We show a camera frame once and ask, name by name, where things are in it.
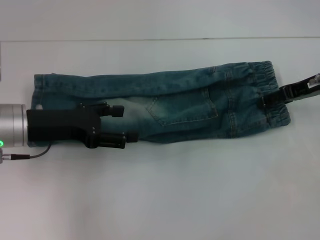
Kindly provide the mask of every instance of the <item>silver cylinder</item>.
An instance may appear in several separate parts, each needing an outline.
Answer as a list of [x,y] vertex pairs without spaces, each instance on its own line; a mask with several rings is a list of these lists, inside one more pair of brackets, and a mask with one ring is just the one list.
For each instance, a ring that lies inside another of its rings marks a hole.
[[28,119],[24,104],[0,104],[0,147],[22,147],[28,142]]

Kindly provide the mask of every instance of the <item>faded denim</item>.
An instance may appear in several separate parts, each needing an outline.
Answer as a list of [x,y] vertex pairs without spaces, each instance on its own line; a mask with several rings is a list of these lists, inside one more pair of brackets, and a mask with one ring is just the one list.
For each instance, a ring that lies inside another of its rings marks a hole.
[[38,74],[31,108],[107,102],[125,110],[122,118],[101,118],[104,132],[138,131],[140,140],[156,143],[238,138],[290,123],[284,103],[257,107],[278,88],[270,61],[136,75]]

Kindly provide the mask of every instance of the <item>back pocket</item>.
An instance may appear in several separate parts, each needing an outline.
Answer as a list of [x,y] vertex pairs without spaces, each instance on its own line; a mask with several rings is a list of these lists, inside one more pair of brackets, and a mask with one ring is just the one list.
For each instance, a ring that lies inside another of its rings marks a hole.
[[207,87],[155,97],[146,109],[162,126],[204,121],[218,116]]

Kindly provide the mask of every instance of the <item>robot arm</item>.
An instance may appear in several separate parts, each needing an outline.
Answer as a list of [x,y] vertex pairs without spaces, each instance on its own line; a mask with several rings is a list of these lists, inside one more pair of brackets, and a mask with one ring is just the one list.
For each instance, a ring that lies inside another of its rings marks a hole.
[[[71,110],[26,110],[21,104],[0,104],[0,147],[26,146],[29,141],[76,140],[90,149],[124,149],[126,143],[138,141],[138,134],[102,132],[100,119],[103,116],[122,117],[123,114],[123,106],[110,106],[106,102],[81,103]],[[1,162],[10,154],[1,151],[0,155]]]

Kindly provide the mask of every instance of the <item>white background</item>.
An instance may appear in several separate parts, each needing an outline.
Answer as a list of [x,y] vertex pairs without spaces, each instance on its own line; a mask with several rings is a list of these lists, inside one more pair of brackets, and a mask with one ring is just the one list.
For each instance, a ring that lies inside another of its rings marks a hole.
[[[319,5],[0,0],[0,102],[30,106],[33,75],[49,73],[270,60],[280,85],[294,83],[320,72],[320,38],[297,38],[320,36]],[[280,38],[200,40],[240,37]],[[145,40],[185,38],[199,40]],[[139,142],[124,150],[61,144],[42,158],[4,162],[0,239],[318,240],[319,100],[290,103],[289,126],[240,139]]]

